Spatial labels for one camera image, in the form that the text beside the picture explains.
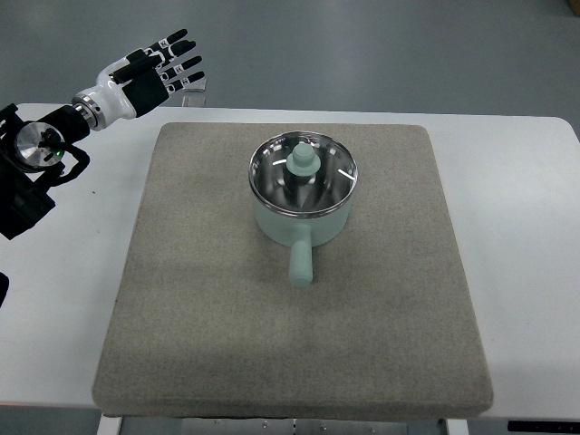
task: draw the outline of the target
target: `lid knob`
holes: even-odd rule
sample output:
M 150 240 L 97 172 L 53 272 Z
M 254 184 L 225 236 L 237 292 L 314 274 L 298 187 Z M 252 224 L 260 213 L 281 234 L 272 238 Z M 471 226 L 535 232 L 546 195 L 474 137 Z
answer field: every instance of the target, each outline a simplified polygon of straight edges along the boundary
M 286 167 L 298 177 L 311 177 L 320 169 L 320 158 L 312 145 L 300 142 L 286 158 Z

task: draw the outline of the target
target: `gray cushion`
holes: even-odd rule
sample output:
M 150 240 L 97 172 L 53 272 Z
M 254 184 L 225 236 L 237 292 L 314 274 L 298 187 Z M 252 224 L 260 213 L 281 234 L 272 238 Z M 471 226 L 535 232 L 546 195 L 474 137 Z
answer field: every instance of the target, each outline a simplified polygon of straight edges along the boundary
M 343 232 L 289 285 L 247 165 L 284 131 L 359 166 Z M 427 131 L 173 123 L 159 134 L 93 397 L 105 415 L 467 418 L 492 390 Z

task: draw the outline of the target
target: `pot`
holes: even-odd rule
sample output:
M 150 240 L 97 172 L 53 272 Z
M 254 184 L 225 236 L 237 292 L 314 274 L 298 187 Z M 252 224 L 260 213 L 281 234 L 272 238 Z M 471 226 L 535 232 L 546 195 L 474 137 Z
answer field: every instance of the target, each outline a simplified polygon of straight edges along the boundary
M 335 238 L 351 210 L 358 178 L 353 156 L 328 136 L 291 131 L 260 145 L 248 177 L 257 224 L 291 247 L 290 282 L 310 285 L 312 247 Z

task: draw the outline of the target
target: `mint green handle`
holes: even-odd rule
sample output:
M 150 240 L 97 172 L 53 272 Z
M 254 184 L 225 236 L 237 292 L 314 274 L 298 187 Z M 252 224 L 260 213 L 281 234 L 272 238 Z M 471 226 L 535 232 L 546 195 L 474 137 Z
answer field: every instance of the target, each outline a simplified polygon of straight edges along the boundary
M 312 230 L 308 225 L 299 225 L 294 229 L 288 277 L 298 287 L 312 283 Z

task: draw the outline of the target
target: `gray floor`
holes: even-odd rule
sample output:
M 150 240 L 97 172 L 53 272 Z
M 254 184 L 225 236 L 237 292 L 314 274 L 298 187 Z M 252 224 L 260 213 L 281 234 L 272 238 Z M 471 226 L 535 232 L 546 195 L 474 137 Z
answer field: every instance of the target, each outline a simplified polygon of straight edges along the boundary
M 0 11 L 2 107 L 69 102 L 104 66 L 186 27 L 208 107 L 556 116 L 580 132 L 580 18 L 566 0 L 4 0 Z M 0 407 L 0 433 L 94 433 L 97 416 Z

